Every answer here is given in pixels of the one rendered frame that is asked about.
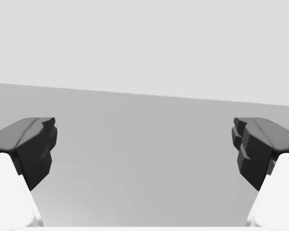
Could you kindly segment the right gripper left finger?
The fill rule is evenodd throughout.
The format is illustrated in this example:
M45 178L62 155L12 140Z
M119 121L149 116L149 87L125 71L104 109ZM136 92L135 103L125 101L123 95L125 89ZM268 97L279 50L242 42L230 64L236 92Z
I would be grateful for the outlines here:
M0 130L0 227L42 227L31 191L49 174L57 141L53 117L29 117Z

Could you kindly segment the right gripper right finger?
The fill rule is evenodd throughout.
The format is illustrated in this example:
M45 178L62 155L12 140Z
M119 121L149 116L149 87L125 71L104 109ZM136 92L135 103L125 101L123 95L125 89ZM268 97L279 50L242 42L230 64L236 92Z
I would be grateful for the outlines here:
M265 118L236 117L240 174L257 191L247 227L289 227L289 130Z

